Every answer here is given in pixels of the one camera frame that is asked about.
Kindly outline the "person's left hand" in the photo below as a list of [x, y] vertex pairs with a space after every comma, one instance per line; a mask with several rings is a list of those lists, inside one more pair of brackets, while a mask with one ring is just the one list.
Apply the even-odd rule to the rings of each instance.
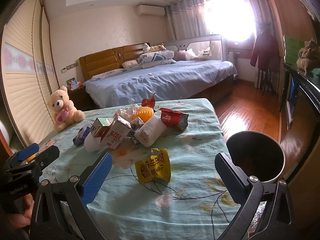
[[27, 194], [18, 200], [1, 196], [1, 239], [30, 239], [34, 199]]

